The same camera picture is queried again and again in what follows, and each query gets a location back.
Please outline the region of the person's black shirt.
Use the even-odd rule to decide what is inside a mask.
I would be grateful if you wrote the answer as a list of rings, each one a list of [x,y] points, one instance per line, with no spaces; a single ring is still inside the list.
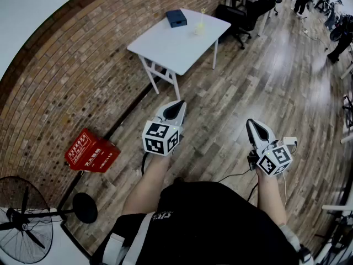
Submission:
[[[157,210],[120,216],[90,265],[313,265],[286,226],[217,182],[166,187]]]

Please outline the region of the red metal box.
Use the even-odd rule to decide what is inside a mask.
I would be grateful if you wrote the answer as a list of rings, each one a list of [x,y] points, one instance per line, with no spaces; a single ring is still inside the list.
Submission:
[[[105,173],[121,151],[110,141],[84,128],[65,153],[70,169]]]

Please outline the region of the black office chair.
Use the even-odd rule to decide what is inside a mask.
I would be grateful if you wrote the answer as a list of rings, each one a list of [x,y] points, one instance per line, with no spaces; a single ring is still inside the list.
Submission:
[[[241,10],[235,6],[235,3],[240,0],[231,1],[231,6],[222,4],[217,6],[216,18],[231,24],[227,32],[239,41],[242,50],[245,47],[240,34],[246,34],[248,39],[251,39],[250,31],[254,30],[258,18],[273,10],[277,4],[282,2],[282,0],[256,0],[255,2],[251,2],[246,7],[246,10]]]

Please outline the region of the white folding table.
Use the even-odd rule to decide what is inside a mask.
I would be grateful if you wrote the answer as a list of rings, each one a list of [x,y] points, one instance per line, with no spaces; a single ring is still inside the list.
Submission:
[[[186,26],[171,28],[164,18],[127,47],[128,51],[138,55],[155,92],[159,93],[159,90],[153,76],[172,84],[178,100],[177,75],[184,75],[211,46],[214,46],[212,68],[215,68],[218,39],[231,26],[229,22],[205,14],[205,33],[197,36],[194,29],[200,23],[201,12],[181,11],[187,19]]]

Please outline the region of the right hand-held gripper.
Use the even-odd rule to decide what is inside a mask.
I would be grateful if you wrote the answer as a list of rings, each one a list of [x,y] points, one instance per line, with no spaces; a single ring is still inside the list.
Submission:
[[[268,176],[282,173],[292,163],[289,145],[275,137],[273,131],[264,123],[248,119],[246,129],[253,149],[247,156],[249,168],[260,168]]]

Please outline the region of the person's right forearm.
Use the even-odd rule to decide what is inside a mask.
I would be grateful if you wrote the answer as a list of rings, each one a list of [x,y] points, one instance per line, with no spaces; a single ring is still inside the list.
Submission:
[[[258,208],[267,213],[277,226],[285,225],[287,217],[277,178],[268,176],[258,167],[256,174],[258,176]]]

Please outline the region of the person's left forearm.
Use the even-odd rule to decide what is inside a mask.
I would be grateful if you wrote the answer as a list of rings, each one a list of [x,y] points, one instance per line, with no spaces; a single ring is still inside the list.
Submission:
[[[171,154],[153,155],[144,175],[127,196],[122,215],[149,214],[157,210]]]

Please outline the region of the dark blue drawer box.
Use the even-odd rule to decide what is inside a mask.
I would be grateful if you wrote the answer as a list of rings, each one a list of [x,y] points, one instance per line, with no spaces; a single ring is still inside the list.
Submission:
[[[171,28],[177,28],[187,25],[187,19],[181,9],[170,10],[167,11],[165,14]]]

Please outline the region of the black standing fan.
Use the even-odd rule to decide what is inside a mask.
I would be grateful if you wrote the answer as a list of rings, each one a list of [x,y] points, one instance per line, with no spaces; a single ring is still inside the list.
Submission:
[[[71,213],[85,224],[98,216],[88,194],[76,194],[69,210],[52,211],[29,181],[16,176],[0,178],[0,250],[24,264],[40,262],[52,246],[53,218]]]

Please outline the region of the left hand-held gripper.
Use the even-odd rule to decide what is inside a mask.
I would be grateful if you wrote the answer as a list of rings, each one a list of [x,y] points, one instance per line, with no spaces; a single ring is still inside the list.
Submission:
[[[187,103],[172,101],[161,106],[152,120],[146,122],[142,142],[145,152],[167,156],[180,143]]]

